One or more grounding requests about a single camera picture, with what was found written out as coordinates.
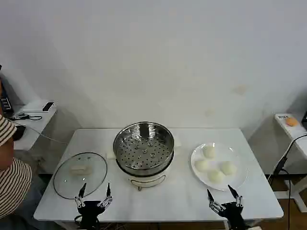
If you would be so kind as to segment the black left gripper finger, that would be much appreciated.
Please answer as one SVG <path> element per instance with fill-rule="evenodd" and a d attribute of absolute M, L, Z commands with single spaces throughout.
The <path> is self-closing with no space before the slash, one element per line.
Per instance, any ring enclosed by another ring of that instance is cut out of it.
<path fill-rule="evenodd" d="M 84 207 L 85 206 L 84 201 L 83 201 L 85 189 L 86 189 L 86 183 L 84 183 L 82 188 L 79 190 L 78 195 L 74 198 L 74 201 L 76 202 L 78 207 Z"/>
<path fill-rule="evenodd" d="M 108 207 L 111 202 L 113 201 L 113 197 L 111 195 L 111 189 L 110 189 L 110 183 L 108 183 L 108 186 L 107 186 L 107 190 L 106 190 L 106 197 L 103 201 L 101 201 L 99 203 L 99 207 Z"/>

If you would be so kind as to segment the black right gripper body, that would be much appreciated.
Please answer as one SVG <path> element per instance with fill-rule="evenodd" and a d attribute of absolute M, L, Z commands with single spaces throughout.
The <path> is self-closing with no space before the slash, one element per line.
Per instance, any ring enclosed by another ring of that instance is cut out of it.
<path fill-rule="evenodd" d="M 248 226 L 245 224 L 241 216 L 243 206 L 238 205 L 236 202 L 228 202 L 221 204 L 223 207 L 219 211 L 219 215 L 227 219 L 229 228 L 231 230 L 247 230 Z"/>

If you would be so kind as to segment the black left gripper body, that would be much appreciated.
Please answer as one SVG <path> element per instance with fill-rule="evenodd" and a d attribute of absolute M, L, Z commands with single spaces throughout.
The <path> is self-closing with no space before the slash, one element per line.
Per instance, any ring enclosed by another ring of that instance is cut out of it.
<path fill-rule="evenodd" d="M 79 230 L 99 230 L 100 222 L 98 216 L 106 210 L 105 207 L 99 207 L 100 201 L 85 201 L 84 207 L 77 207 L 79 215 L 77 216 L 77 225 Z"/>

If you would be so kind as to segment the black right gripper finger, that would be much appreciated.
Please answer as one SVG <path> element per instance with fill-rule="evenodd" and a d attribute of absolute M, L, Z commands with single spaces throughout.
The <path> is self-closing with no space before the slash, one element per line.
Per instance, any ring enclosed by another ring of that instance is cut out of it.
<path fill-rule="evenodd" d="M 207 189 L 208 193 L 208 200 L 209 200 L 209 208 L 214 211 L 218 215 L 223 215 L 225 207 L 216 202 L 210 192 L 209 189 Z"/>
<path fill-rule="evenodd" d="M 242 196 L 240 196 L 240 195 L 237 193 L 237 191 L 236 191 L 233 187 L 231 187 L 229 184 L 228 184 L 227 186 L 228 186 L 228 188 L 229 188 L 229 190 L 230 190 L 232 196 L 233 196 L 234 199 L 236 200 L 236 206 L 237 206 L 237 207 L 242 207 L 242 206 L 243 206 L 243 205 L 242 205 Z"/>

